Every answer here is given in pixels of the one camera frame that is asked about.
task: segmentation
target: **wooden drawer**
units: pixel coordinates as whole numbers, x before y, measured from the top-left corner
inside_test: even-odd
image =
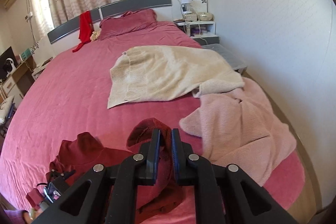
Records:
[[[6,80],[6,82],[2,85],[4,92],[6,95],[10,92],[10,90],[15,86],[15,82],[13,77],[10,77]]]

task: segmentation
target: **white wall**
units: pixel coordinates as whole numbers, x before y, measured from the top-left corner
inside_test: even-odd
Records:
[[[336,194],[336,7],[332,0],[208,0],[221,43],[275,100]]]
[[[34,45],[30,24],[25,20],[25,16],[27,15],[26,0],[16,0],[9,9],[0,9],[0,14],[3,17],[4,22],[6,22],[5,24],[0,25],[0,41],[2,40],[2,37],[4,40],[9,41],[5,50],[9,46],[12,46],[14,54],[18,55]],[[35,39],[36,41],[39,41],[40,37],[34,17],[31,19],[31,24]],[[6,38],[6,35],[4,35],[7,34],[8,36],[8,33],[10,34],[9,36],[11,39]]]
[[[13,44],[5,9],[0,8],[0,54]]]
[[[16,0],[6,12],[9,29],[13,38],[13,50],[15,54],[20,54],[34,45],[30,24],[25,20],[27,14],[26,0]],[[36,41],[39,41],[40,37],[34,17],[31,19],[31,26]]]

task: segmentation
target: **cushion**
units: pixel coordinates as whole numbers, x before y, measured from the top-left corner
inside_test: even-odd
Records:
[[[156,24],[156,13],[152,9],[128,11],[118,18],[106,18],[100,22],[101,33],[99,40],[115,37],[128,32],[145,29]]]
[[[6,100],[4,100],[0,106],[0,124],[3,125],[6,122],[6,117],[11,109],[12,103],[14,100],[14,96],[9,96]]]

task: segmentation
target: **pink knit sweater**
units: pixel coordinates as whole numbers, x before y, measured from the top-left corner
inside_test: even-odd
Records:
[[[211,163],[239,165],[259,185],[296,147],[288,125],[274,115],[261,87],[243,78],[244,88],[201,96],[201,106],[180,121],[202,137],[203,157]]]

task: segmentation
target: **stuffed animal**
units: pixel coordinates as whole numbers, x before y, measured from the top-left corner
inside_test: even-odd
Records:
[[[91,41],[95,41],[95,40],[97,40],[98,37],[99,37],[99,35],[100,35],[100,30],[99,30],[99,31],[94,31],[94,32],[92,33],[91,37],[90,37]]]

